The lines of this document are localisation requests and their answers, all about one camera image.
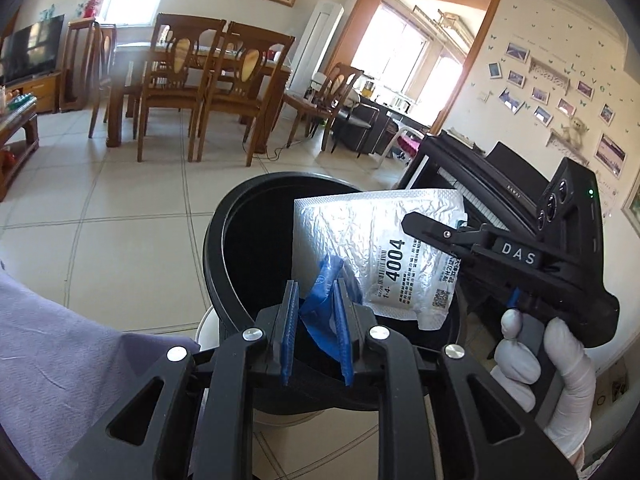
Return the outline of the wooden tv cabinet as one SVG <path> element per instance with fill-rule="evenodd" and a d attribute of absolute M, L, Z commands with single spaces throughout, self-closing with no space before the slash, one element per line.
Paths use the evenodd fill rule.
<path fill-rule="evenodd" d="M 60 82 L 61 73 L 52 72 L 9 84 L 8 90 L 18 94 L 32 94 L 37 100 L 38 114 L 55 114 L 60 110 Z"/>

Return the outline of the wooden coffee table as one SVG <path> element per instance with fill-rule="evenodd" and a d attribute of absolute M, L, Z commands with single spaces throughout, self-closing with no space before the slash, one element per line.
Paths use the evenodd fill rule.
<path fill-rule="evenodd" d="M 18 173 L 39 148 L 37 99 L 16 96 L 1 114 L 0 196 L 4 200 Z"/>

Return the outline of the wooden chair by doorway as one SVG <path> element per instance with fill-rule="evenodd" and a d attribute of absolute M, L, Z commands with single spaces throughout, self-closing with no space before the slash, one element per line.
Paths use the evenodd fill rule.
<path fill-rule="evenodd" d="M 324 120 L 321 149 L 324 151 L 328 145 L 331 128 L 337 118 L 338 112 L 345 104 L 349 93 L 354 88 L 358 79 L 364 74 L 363 70 L 345 63 L 336 63 L 326 74 L 320 89 L 309 98 L 304 98 L 296 93 L 285 92 L 282 103 L 296 110 L 296 115 L 286 147 L 289 148 L 294 140 L 295 133 L 301 122 L 305 122 L 306 136 L 312 135 L 312 124 L 318 124 Z"/>

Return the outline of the white standing air conditioner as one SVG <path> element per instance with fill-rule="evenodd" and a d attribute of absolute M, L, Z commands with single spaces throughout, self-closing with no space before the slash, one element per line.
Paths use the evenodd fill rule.
<path fill-rule="evenodd" d="M 344 13 L 341 3 L 319 0 L 311 13 L 291 62 L 288 91 L 304 93 L 318 72 Z"/>

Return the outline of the black digital piano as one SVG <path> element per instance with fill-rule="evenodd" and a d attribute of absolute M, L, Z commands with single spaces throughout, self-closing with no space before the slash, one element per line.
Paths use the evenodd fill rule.
<path fill-rule="evenodd" d="M 549 180 L 506 144 L 484 152 L 447 130 L 426 136 L 400 188 L 452 188 L 463 196 L 471 226 L 483 223 L 533 236 L 537 205 Z"/>

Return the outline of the tall wooden plant stand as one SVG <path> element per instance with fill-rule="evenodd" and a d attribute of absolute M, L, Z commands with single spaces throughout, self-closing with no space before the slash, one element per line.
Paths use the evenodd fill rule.
<path fill-rule="evenodd" d="M 82 110 L 89 101 L 93 70 L 96 19 L 80 18 L 67 24 L 60 75 L 61 112 Z"/>

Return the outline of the purple floral tablecloth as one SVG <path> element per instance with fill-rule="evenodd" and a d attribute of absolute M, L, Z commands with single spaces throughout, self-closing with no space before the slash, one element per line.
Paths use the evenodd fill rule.
<path fill-rule="evenodd" d="M 1 274 L 1 426 L 35 475 L 53 469 L 181 336 L 126 333 L 88 320 Z"/>

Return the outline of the wooden dining table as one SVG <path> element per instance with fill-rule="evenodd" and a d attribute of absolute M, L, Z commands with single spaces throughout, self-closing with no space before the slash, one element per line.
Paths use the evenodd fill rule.
<path fill-rule="evenodd" d="M 152 108 L 190 110 L 191 162 L 202 159 L 208 116 L 213 112 L 244 117 L 248 154 L 264 154 L 291 75 L 284 60 L 292 41 L 290 36 L 263 30 L 258 35 L 217 34 L 209 47 L 186 36 L 119 44 L 111 69 L 106 145 L 122 144 L 124 96 L 132 94 L 138 98 L 134 109 L 137 160 L 142 159 Z"/>

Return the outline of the wooden dining chair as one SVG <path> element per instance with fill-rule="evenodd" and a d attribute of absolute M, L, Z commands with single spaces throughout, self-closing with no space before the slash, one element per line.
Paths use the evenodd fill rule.
<path fill-rule="evenodd" d="M 250 144 L 246 162 L 256 153 L 267 122 L 268 101 L 276 77 L 295 38 L 252 25 L 232 22 L 207 58 L 210 81 L 204 94 L 198 131 L 190 137 L 189 159 L 202 159 L 209 115 L 213 112 L 247 119 L 243 140 Z"/>
<path fill-rule="evenodd" d="M 213 56 L 227 22 L 221 18 L 160 13 L 152 32 L 142 81 L 137 161 L 142 162 L 149 112 L 188 110 L 188 159 L 194 159 L 198 120 Z"/>

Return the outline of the blue wrapper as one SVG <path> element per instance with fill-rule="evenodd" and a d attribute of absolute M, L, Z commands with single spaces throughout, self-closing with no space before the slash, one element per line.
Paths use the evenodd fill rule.
<path fill-rule="evenodd" d="M 341 343 L 337 335 L 332 287 L 339 278 L 344 278 L 349 298 L 361 302 L 361 286 L 349 264 L 340 256 L 325 255 L 320 262 L 319 274 L 299 309 L 299 317 L 311 339 L 335 361 L 341 359 Z"/>

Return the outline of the black round trash bin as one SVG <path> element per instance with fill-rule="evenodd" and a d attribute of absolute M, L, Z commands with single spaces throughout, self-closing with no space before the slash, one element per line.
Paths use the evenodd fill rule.
<path fill-rule="evenodd" d="M 415 354 L 438 351 L 462 337 L 456 289 L 444 325 L 429 332 L 419 330 L 416 322 L 384 318 L 353 302 L 342 278 L 352 336 L 354 383 L 345 385 L 340 362 L 314 343 L 298 310 L 292 375 L 287 386 L 281 384 L 278 321 L 286 283 L 295 281 L 294 200 L 360 192 L 343 181 L 316 174 L 265 174 L 231 190 L 209 222 L 203 245 L 204 278 L 222 333 L 230 337 L 257 326 L 270 339 L 267 354 L 257 364 L 259 385 L 254 405 L 258 411 L 292 416 L 329 408 L 375 410 L 375 382 L 381 376 L 382 361 L 367 345 L 367 334 L 373 326 L 403 336 Z"/>

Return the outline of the white bubble mailer pouch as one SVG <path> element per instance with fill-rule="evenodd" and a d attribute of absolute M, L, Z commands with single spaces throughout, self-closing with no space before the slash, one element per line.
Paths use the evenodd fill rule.
<path fill-rule="evenodd" d="M 456 190 L 391 190 L 294 200 L 292 278 L 311 291 L 324 257 L 342 260 L 360 304 L 419 330 L 444 325 L 460 260 L 406 234 L 401 222 L 418 212 L 457 228 L 468 220 Z"/>

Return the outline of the black flat television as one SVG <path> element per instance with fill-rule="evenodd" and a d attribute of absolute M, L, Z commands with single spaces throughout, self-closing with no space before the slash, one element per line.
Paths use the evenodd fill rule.
<path fill-rule="evenodd" d="M 1 50 L 2 84 L 53 72 L 63 25 L 64 15 L 58 14 L 6 37 Z"/>

